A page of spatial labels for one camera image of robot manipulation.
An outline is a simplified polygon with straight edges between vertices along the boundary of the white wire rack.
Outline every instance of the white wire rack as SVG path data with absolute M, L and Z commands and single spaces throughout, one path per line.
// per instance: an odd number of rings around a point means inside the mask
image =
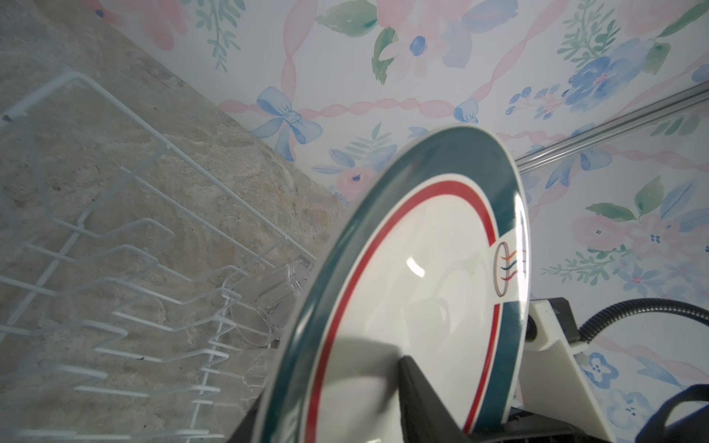
M 43 160 L 40 156 L 38 148 L 35 146 L 35 131 L 33 129 L 33 122 L 28 115 L 29 110 L 37 105 L 42 105 L 46 101 L 49 95 L 61 89 L 62 87 L 75 82 L 82 82 L 83 84 L 89 86 L 94 91 L 98 92 L 102 97 L 104 97 L 108 102 L 113 104 L 120 112 L 125 114 L 133 122 L 137 123 L 143 130 L 149 132 L 161 145 L 160 148 L 150 155 L 147 159 L 141 161 L 137 166 L 132 169 L 121 167 L 121 175 L 118 179 L 105 190 L 98 198 L 92 201 L 86 206 L 86 208 L 81 212 L 75 223 L 68 223 L 67 221 L 61 220 L 52 209 L 50 205 L 50 192 L 48 191 L 48 185 L 45 180 L 45 172 L 43 171 Z M 174 395 L 178 393 L 195 393 L 194 397 L 190 400 L 191 414 L 189 416 L 189 421 L 185 423 L 185 427 L 173 430 L 158 430 L 156 432 L 143 432 L 143 433 L 107 433 L 107 434 L 96 434 L 96 433 L 84 433 L 81 430 L 72 429 L 72 423 L 65 423 L 65 427 L 62 429 L 47 429 L 46 427 L 37 429 L 18 429 L 9 426 L 7 423 L 0 423 L 0 438 L 4 434 L 5 437 L 13 437 L 15 439 L 68 439 L 68 440 L 82 440 L 82 441 L 92 441 L 92 440 L 127 440 L 127 439 L 149 439 L 154 437 L 174 437 L 177 439 L 185 439 L 189 441 L 190 438 L 199 439 L 218 439 L 224 438 L 224 435 L 213 432 L 210 429 L 196 429 L 196 424 L 198 422 L 198 417 L 200 414 L 200 407 L 202 405 L 212 405 L 220 407 L 239 407 L 238 404 L 229 403 L 219 403 L 209 399 L 210 396 L 214 396 L 220 391 L 219 387 L 211 384 L 210 376 L 220 375 L 226 377 L 241 377 L 239 374 L 229 373 L 227 371 L 221 371 L 220 364 L 230 358 L 230 356 L 235 355 L 241 351 L 241 348 L 233 346 L 231 344 L 226 344 L 221 342 L 220 339 L 224 334 L 236 329 L 240 332 L 249 332 L 252 336 L 257 337 L 259 335 L 264 335 L 263 331 L 254 329 L 248 325 L 243 325 L 235 322 L 232 318 L 229 318 L 229 310 L 232 308 L 242 309 L 242 310 L 254 310 L 254 308 L 241 303 L 240 296 L 235 292 L 235 282 L 244 276 L 248 275 L 248 269 L 256 263 L 260 263 L 265 267 L 273 267 L 274 265 L 265 258 L 265 255 L 274 251 L 276 248 L 281 246 L 290 246 L 294 248 L 299 253 L 306 255 L 309 259 L 315 260 L 315 257 L 300 246 L 295 240 L 290 238 L 285 232 L 280 230 L 276 225 L 271 223 L 262 214 L 256 211 L 253 207 L 249 206 L 248 203 L 243 201 L 239 196 L 232 192 L 227 186 L 222 184 L 199 164 L 193 161 L 192 158 L 184 154 L 180 149 L 175 147 L 167 138 L 162 134 L 157 132 L 154 128 L 148 125 L 142 118 L 137 116 L 134 112 L 123 105 L 118 99 L 109 94 L 105 89 L 99 86 L 94 80 L 90 79 L 84 74 L 78 72 L 68 72 L 62 76 L 52 80 L 46 85 L 40 87 L 37 91 L 28 95 L 22 99 L 15 106 L 6 110 L 2 113 L 0 120 L 0 131 L 8 128 L 18 128 L 21 134 L 21 141 L 23 143 L 26 154 L 29 158 L 30 172 L 32 176 L 32 182 L 35 190 L 38 194 L 38 200 L 40 202 L 40 207 L 42 209 L 43 217 L 48 220 L 51 225 L 59 227 L 65 230 L 65 242 L 59 248 L 57 252 L 46 249 L 38 245 L 34 245 L 30 240 L 23 239 L 23 230 L 21 226 L 21 221 L 16 217 L 14 210 L 11 206 L 11 200 L 6 189 L 0 189 L 0 214 L 4 219 L 4 229 L 11 231 L 13 241 L 15 242 L 14 247 L 21 252 L 26 253 L 36 253 L 47 257 L 49 264 L 41 272 L 40 276 L 36 281 L 21 281 L 10 276 L 0 275 L 0 283 L 8 286 L 13 286 L 23 290 L 23 295 L 20 297 L 19 301 L 13 303 L 13 310 L 8 318 L 0 319 L 0 343 L 2 343 L 8 336 L 15 336 L 19 339 L 22 338 L 32 338 L 40 336 L 48 336 L 58 332 L 75 332 L 76 330 L 89 328 L 92 330 L 99 331 L 104 334 L 108 334 L 109 338 L 98 341 L 92 346 L 92 350 L 99 354 L 107 354 L 113 357 L 118 357 L 122 359 L 129 359 L 131 361 L 141 361 L 145 364 L 149 363 L 170 363 L 182 359 L 190 359 L 192 357 L 203 356 L 204 363 L 199 368 L 201 373 L 201 378 L 199 383 L 184 384 L 181 386 L 172 386 L 168 388 L 162 388 L 157 390 L 144 390 L 138 391 L 135 389 L 129 389 L 121 386 L 104 386 L 102 381 L 105 381 L 110 377 L 110 373 L 107 371 L 93 369 L 87 366 L 77 366 L 71 364 L 71 362 L 61 361 L 61 356 L 59 356 L 56 361 L 52 361 L 50 364 L 43 364 L 41 367 L 27 370 L 27 368 L 21 371 L 11 372 L 9 374 L 0 374 L 0 382 L 14 383 L 23 378 L 37 375 L 56 375 L 56 374 L 69 374 L 70 376 L 79 376 L 82 380 L 74 384 L 72 389 L 74 391 L 79 391 L 87 395 L 92 396 L 125 396 L 133 398 L 155 398 L 160 396 Z M 216 226 L 210 224 L 201 216 L 197 215 L 195 212 L 184 207 L 173 198 L 163 193 L 153 185 L 149 184 L 146 180 L 142 179 L 140 175 L 146 171 L 151 165 L 164 156 L 173 156 L 181 160 L 187 166 L 192 168 L 194 171 L 199 173 L 202 177 L 209 181 L 211 185 L 214 185 L 220 190 L 228 199 L 232 202 L 243 207 L 249 213 L 253 214 L 256 219 L 260 220 L 268 229 L 270 229 L 277 239 L 274 244 L 265 247 L 262 252 L 255 252 L 244 246 L 242 243 L 235 240 L 232 236 L 224 233 L 222 230 L 218 229 Z M 139 220 L 134 220 L 129 222 L 117 229 L 110 230 L 105 233 L 93 232 L 86 227 L 87 218 L 94 212 L 99 211 L 106 205 L 114 196 L 126 188 L 129 184 L 137 184 L 141 186 L 146 192 L 158 197 L 158 199 L 169 204 L 177 211 L 179 211 L 183 216 L 188 219 L 198 223 L 212 235 L 218 236 L 222 241 L 231 244 L 235 248 L 238 248 L 244 253 L 248 260 L 241 264 L 229 264 L 227 266 L 221 267 L 204 275 L 190 278 L 182 273 L 165 266 L 160 262 L 156 256 L 158 253 L 167 247 L 171 242 L 175 240 L 175 233 L 168 228 L 166 225 L 162 224 L 160 221 L 154 218 L 142 218 Z M 162 238 L 157 241 L 151 247 L 137 247 L 131 244 L 123 244 L 108 249 L 89 254 L 85 257 L 71 257 L 70 252 L 72 252 L 73 246 L 81 238 L 88 238 L 92 240 L 105 240 L 118 238 L 120 235 L 126 233 L 136 232 L 139 229 L 145 229 L 150 227 L 160 233 Z M 117 257 L 119 254 L 131 254 L 134 256 L 140 266 L 137 269 L 125 269 L 125 271 L 119 276 L 100 276 L 93 281 L 83 282 L 67 288 L 61 289 L 51 289 L 45 284 L 52 278 L 52 275 L 57 271 L 60 265 L 65 266 L 81 266 L 85 264 L 96 263 L 99 260 Z M 216 287 L 207 290 L 200 291 L 198 293 L 193 293 L 189 297 L 170 296 L 167 293 L 161 291 L 156 291 L 154 288 L 148 288 L 147 285 L 140 283 L 140 276 L 145 275 L 148 271 L 160 271 L 168 274 L 185 284 L 193 284 L 198 282 L 206 282 L 214 279 L 215 276 L 226 275 L 225 278 L 221 279 L 221 283 Z M 98 287 L 109 287 L 109 288 L 120 288 L 122 291 L 132 294 L 127 301 L 112 307 L 109 309 L 110 314 L 115 318 L 120 318 L 122 320 L 127 320 L 128 322 L 133 322 L 140 324 L 145 327 L 155 328 L 157 330 L 165 331 L 168 333 L 178 332 L 186 330 L 190 327 L 196 327 L 198 325 L 212 324 L 215 326 L 214 333 L 207 339 L 208 347 L 203 349 L 194 349 L 188 352 L 182 352 L 177 354 L 168 355 L 148 355 L 137 352 L 129 352 L 126 350 L 119 349 L 118 343 L 125 339 L 129 330 L 125 327 L 119 327 L 117 325 L 107 323 L 102 320 L 95 319 L 82 319 L 73 320 L 65 324 L 59 324 L 52 327 L 42 327 L 42 328 L 27 328 L 27 327 L 16 327 L 19 320 L 28 311 L 32 310 L 33 304 L 37 303 L 37 300 L 42 297 L 52 298 L 58 301 L 66 300 L 74 294 L 80 293 L 82 291 L 92 290 Z M 176 306 L 187 305 L 186 308 L 192 303 L 195 303 L 201 299 L 208 298 L 211 296 L 219 296 L 223 300 L 221 306 L 216 309 L 211 315 L 207 315 L 203 318 L 191 319 L 191 321 L 184 323 L 182 325 L 171 327 L 165 325 L 164 323 L 155 322 L 150 319 L 142 318 L 135 313 L 129 313 L 130 308 L 136 303 L 145 301 L 147 299 L 155 298 L 162 303 L 168 303 Z M 263 343 L 268 342 L 268 337 L 263 337 Z

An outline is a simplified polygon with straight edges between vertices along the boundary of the dish rack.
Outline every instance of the dish rack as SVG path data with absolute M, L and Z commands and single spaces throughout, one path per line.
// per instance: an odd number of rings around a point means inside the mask
M 35 142 L 34 122 L 28 112 L 33 108 L 47 106 L 48 97 L 57 90 L 68 89 L 71 92 L 78 83 L 93 89 L 149 133 L 157 141 L 157 149 L 131 167 L 120 166 L 119 171 L 113 175 L 115 179 L 110 184 L 105 184 L 105 189 L 97 194 L 93 201 L 74 208 L 79 216 L 71 222 L 60 217 L 52 207 L 52 191 L 45 176 L 43 153 Z M 16 408 L 21 409 L 21 401 L 18 399 L 39 399 L 43 393 L 49 394 L 47 389 L 50 388 L 46 386 L 51 384 L 51 389 L 57 389 L 60 393 L 49 396 L 48 401 L 63 405 L 60 408 L 63 412 L 52 413 L 54 415 L 47 420 L 38 418 L 36 427 L 18 426 L 26 425 L 27 422 L 21 420 L 7 422 L 0 419 L 0 437 L 4 434 L 4 437 L 1 437 L 3 440 L 82 441 L 163 437 L 166 441 L 187 442 L 191 438 L 228 437 L 214 427 L 200 426 L 201 422 L 208 422 L 203 420 L 204 415 L 209 415 L 215 409 L 234 408 L 235 417 L 244 413 L 239 402 L 217 400 L 220 393 L 218 380 L 243 378 L 243 374 L 225 370 L 224 363 L 230 357 L 239 355 L 245 349 L 244 343 L 253 343 L 253 337 L 260 337 L 262 344 L 268 343 L 273 332 L 263 312 L 241 301 L 238 282 L 249 276 L 250 272 L 282 264 L 288 255 L 276 252 L 283 248 L 307 257 L 312 262 L 315 257 L 84 74 L 63 74 L 2 113 L 0 131 L 6 130 L 16 130 L 19 136 L 22 155 L 26 156 L 29 166 L 31 186 L 36 192 L 38 210 L 35 218 L 43 218 L 37 226 L 43 228 L 35 229 L 40 232 L 39 235 L 27 238 L 23 234 L 26 221 L 18 217 L 17 209 L 13 208 L 10 195 L 12 190 L 7 187 L 0 189 L 0 214 L 4 219 L 0 232 L 5 231 L 4 254 L 6 257 L 11 256 L 7 260 L 20 264 L 27 263 L 23 262 L 23 257 L 32 255 L 29 260 L 33 260 L 32 263 L 39 261 L 43 266 L 36 280 L 26 281 L 12 272 L 6 272 L 12 269 L 5 266 L 4 260 L 0 287 L 3 287 L 6 295 L 2 302 L 4 306 L 0 307 L 5 318 L 0 318 L 0 346 L 3 342 L 8 345 L 9 340 L 12 343 L 7 354 L 10 358 L 6 359 L 5 366 L 10 370 L 0 371 L 0 395 L 6 396 L 0 403 L 5 403 L 8 409 L 17 404 Z M 247 215 L 250 214 L 249 220 L 259 223 L 264 237 L 272 239 L 272 243 L 257 252 L 253 245 L 248 247 L 243 241 L 237 241 L 234 235 L 225 232 L 224 227 L 218 228 L 214 222 L 211 223 L 199 215 L 197 210 L 183 206 L 167 191 L 161 191 L 151 184 L 148 171 L 166 159 L 169 159 L 171 165 L 181 163 L 180 167 L 190 169 L 192 173 L 203 177 L 209 186 L 217 190 L 215 192 L 219 193 L 220 201 L 231 202 L 236 208 L 247 211 Z M 129 188 L 133 194 L 120 197 L 122 193 L 128 192 Z M 182 259 L 189 264 L 191 251 L 189 247 L 185 247 L 177 258 L 174 254 L 171 257 L 161 255 L 161 252 L 170 247 L 177 247 L 180 231 L 161 220 L 159 215 L 136 218 L 100 232 L 94 228 L 100 223 L 90 223 L 92 218 L 111 208 L 116 199 L 122 198 L 122 201 L 125 201 L 131 195 L 141 195 L 149 199 L 152 203 L 146 207 L 158 203 L 167 204 L 176 214 L 177 218 L 174 220 L 180 220 L 175 224 L 189 225 L 193 230 L 201 227 L 206 233 L 203 238 L 231 248 L 235 263 L 225 264 L 201 275 L 188 275 L 184 270 L 174 269 L 170 262 Z M 50 245 L 33 241 L 43 238 L 47 232 L 52 233 L 52 239 L 63 238 L 57 243 L 58 247 L 52 248 Z M 273 263 L 267 258 L 269 254 L 277 256 L 281 263 Z M 188 269 L 199 267 L 187 266 Z M 110 269 L 111 275 L 106 275 L 107 269 Z M 79 279 L 82 281 L 78 283 L 66 277 L 87 275 L 89 278 Z M 68 287 L 52 284 L 53 281 L 61 282 L 65 277 L 72 282 Z M 40 312 L 42 309 L 59 313 L 68 310 L 74 314 L 60 315 L 68 319 L 65 323 L 45 318 L 39 318 L 37 321 L 33 318 L 23 322 L 23 319 L 32 316 L 32 312 Z M 84 313 L 93 313 L 94 318 L 80 318 L 77 313 L 81 310 Z M 157 320 L 151 318 L 157 311 L 164 311 L 162 317 Z M 242 314 L 255 319 L 256 323 L 262 321 L 264 327 L 240 322 L 237 318 L 241 318 Z M 76 336 L 87 330 L 91 333 L 88 340 L 95 340 L 90 346 L 84 346 L 83 351 L 80 349 L 80 352 L 75 352 L 72 345 L 78 346 Z M 131 342 L 133 334 L 139 338 Z M 239 340 L 238 335 L 249 337 L 248 340 Z M 178 340 L 170 337 L 183 339 L 177 343 Z M 152 353 L 141 351 L 140 345 L 145 343 L 157 349 Z M 39 357 L 25 361 L 25 355 L 32 352 L 39 353 Z M 174 382 L 170 377 L 160 375 L 156 368 L 161 365 L 179 368 L 171 374 L 176 374 L 178 381 L 188 382 Z M 190 370 L 194 371 L 191 378 L 180 378 Z M 133 382 L 122 383 L 126 377 L 133 377 L 131 380 L 134 380 L 138 377 L 136 374 L 143 372 L 147 372 L 145 377 L 152 376 L 153 381 L 157 378 L 159 383 L 152 387 L 146 383 L 141 385 L 143 388 L 136 387 Z M 136 430 L 136 427 L 140 428 L 142 424 L 140 409 L 152 407 L 152 401 L 157 402 L 157 408 L 168 410 L 170 413 L 156 419 L 159 422 L 157 424 L 155 420 L 150 422 L 146 419 L 143 428 Z M 77 429 L 83 427 L 82 417 L 94 411 L 96 418 L 86 419 L 90 424 L 89 431 Z

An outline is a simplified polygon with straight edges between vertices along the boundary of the white plate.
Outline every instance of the white plate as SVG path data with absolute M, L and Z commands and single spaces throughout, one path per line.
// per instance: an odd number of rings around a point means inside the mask
M 316 272 L 253 442 L 400 442 L 403 355 L 464 431 L 502 423 L 527 321 L 523 201 L 512 159 L 478 128 L 392 162 Z

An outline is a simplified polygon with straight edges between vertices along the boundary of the wavy line logo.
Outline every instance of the wavy line logo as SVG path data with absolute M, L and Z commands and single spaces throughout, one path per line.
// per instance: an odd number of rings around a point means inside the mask
M 510 280 L 517 275 L 517 269 L 515 269 L 517 266 L 516 256 L 517 251 L 510 253 L 510 247 L 507 245 L 507 242 L 502 242 L 497 246 L 493 277 L 495 279 L 495 291 L 497 291 L 497 295 L 500 297 L 507 294 Z

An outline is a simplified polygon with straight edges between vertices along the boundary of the oval logo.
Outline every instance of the oval logo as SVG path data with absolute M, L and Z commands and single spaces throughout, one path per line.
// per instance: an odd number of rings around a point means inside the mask
M 510 280 L 517 275 L 516 255 L 517 251 L 510 253 L 510 247 L 507 245 L 507 242 L 500 243 L 495 251 L 493 277 L 495 279 L 495 291 L 497 291 L 497 295 L 500 297 L 507 294 Z

